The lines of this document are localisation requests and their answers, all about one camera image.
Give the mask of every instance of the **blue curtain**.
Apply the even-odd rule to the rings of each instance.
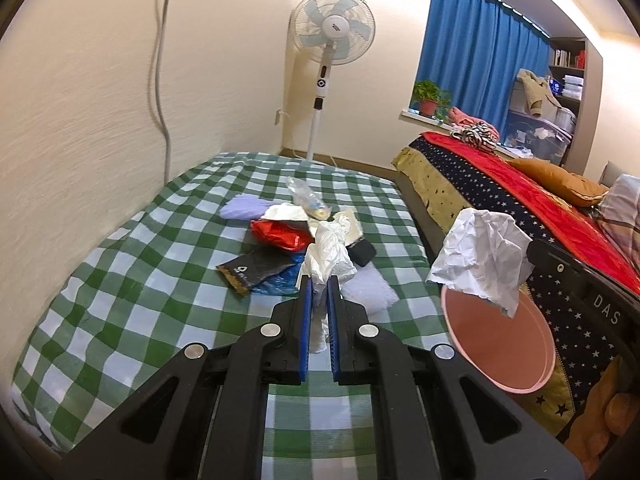
[[[416,80],[501,132],[518,70],[544,76],[549,55],[546,36],[499,0],[431,0]]]

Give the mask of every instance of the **fan grille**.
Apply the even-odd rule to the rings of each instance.
[[[312,0],[302,0],[300,4],[291,14],[291,20],[289,23],[289,30],[293,37],[293,41],[301,51],[305,52],[312,60],[320,63],[322,59],[322,51],[324,50],[324,44],[318,46],[305,46],[302,43],[301,36],[312,36],[315,34],[321,34],[319,25],[316,25],[312,21],[312,17],[307,13],[307,4]],[[334,5],[340,0],[315,0],[318,4],[318,11],[322,16],[327,17]],[[350,63],[358,59],[364,54],[371,43],[373,43],[373,37],[376,30],[376,22],[373,19],[373,14],[369,9],[369,6],[364,0],[353,0],[356,5],[345,10],[342,14],[347,20],[356,20],[363,23],[370,28],[370,34],[368,38],[364,38],[362,35],[354,32],[352,29],[347,36],[349,41],[349,53],[343,59],[334,59],[333,65],[342,65]]]

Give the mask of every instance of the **potted plant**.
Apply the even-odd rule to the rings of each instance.
[[[439,106],[448,105],[451,101],[449,92],[440,90],[438,85],[429,79],[414,83],[411,98],[412,103],[418,103],[420,115],[426,117],[431,117]]]

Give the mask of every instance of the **gray cable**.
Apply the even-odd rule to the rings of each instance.
[[[169,10],[169,0],[164,0],[162,4],[162,19],[160,21],[160,33],[158,41],[158,49],[156,50],[156,78],[155,78],[155,93],[156,93],[156,108],[158,109],[158,119],[160,121],[160,129],[164,135],[164,141],[166,144],[166,151],[164,152],[164,183],[167,184],[170,180],[171,170],[171,136],[169,135],[169,129],[164,122],[164,115],[162,114],[162,104],[160,102],[160,64],[162,63],[162,49],[164,47],[164,32],[166,30],[166,16]]]

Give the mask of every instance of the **fan blade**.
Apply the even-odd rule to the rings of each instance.
[[[322,27],[324,16],[322,15],[322,12],[318,10],[318,2],[315,0],[309,0],[305,5],[305,12],[312,22],[314,22],[318,27]]]
[[[371,37],[371,27],[358,20],[347,20],[349,22],[349,29],[351,32],[355,32],[360,35],[365,41],[369,41]]]
[[[300,42],[308,48],[324,45],[326,43],[326,37],[324,34],[300,34],[299,38]]]
[[[339,0],[338,3],[334,5],[334,8],[329,12],[329,16],[342,16],[344,15],[344,11],[351,9],[351,7],[355,7],[358,3],[353,0]]]
[[[349,44],[349,38],[342,38],[335,42],[335,54],[334,61],[339,61],[341,59],[347,59],[349,55],[349,49],[351,45]]]

